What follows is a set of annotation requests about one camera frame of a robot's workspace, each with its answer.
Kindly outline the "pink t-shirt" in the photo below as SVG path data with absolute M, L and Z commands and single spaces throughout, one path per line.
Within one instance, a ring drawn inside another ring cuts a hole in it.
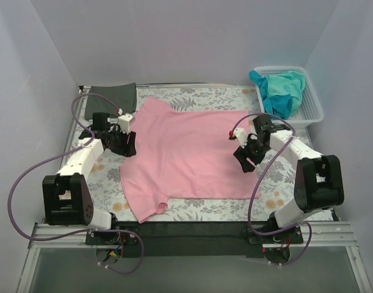
M 228 133 L 246 110 L 175 111 L 146 99 L 137 111 L 136 155 L 120 167 L 122 188 L 138 222 L 167 210 L 171 198 L 243 200 L 251 197 L 257 172 L 244 173 Z

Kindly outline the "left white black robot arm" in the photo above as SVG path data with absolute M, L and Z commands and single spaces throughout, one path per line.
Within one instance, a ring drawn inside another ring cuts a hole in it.
M 46 222 L 50 225 L 84 225 L 109 230 L 115 216 L 94 207 L 87 180 L 95 162 L 106 150 L 123 157 L 136 155 L 132 114 L 121 114 L 115 123 L 110 114 L 96 112 L 92 124 L 79 136 L 78 150 L 55 174 L 42 181 Z

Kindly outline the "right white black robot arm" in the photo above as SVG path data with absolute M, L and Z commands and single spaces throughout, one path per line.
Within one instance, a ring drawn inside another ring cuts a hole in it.
M 295 168 L 294 197 L 279 210 L 273 212 L 260 230 L 247 216 L 253 234 L 269 237 L 284 233 L 303 223 L 311 215 L 339 206 L 344 202 L 341 163 L 335 155 L 324 155 L 304 144 L 295 135 L 295 128 L 274 115 L 257 112 L 253 117 L 254 133 L 234 125 L 229 139 L 239 147 L 234 157 L 245 173 L 254 172 L 268 151 L 276 152 L 274 159 L 285 158 Z

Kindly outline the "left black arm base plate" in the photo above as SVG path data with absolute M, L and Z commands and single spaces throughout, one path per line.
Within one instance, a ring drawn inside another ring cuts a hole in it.
M 138 242 L 135 235 L 120 232 L 92 232 L 87 233 L 85 237 L 86 245 L 137 245 Z

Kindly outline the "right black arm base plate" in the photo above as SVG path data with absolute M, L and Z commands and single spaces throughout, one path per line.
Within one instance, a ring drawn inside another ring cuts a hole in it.
M 299 227 L 294 227 L 284 232 L 275 233 L 273 235 L 259 235 L 255 234 L 248 225 L 241 223 L 239 233 L 248 244 L 302 244 L 303 236 Z

